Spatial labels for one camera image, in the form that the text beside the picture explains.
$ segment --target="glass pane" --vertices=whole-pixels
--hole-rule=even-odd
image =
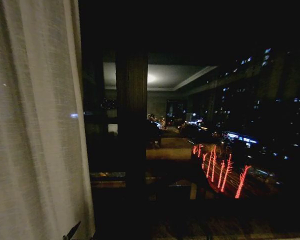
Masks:
[[[146,174],[174,176],[165,187],[177,192],[152,200],[289,196],[300,179],[300,50],[258,48],[220,65],[150,53],[147,85]]]

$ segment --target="curtain fold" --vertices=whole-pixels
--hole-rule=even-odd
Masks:
[[[0,1],[0,239],[95,230],[78,3]]]

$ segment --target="glowing sign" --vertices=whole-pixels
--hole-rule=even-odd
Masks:
[[[228,133],[228,137],[230,137],[230,138],[238,138],[239,136],[235,135],[233,133]]]

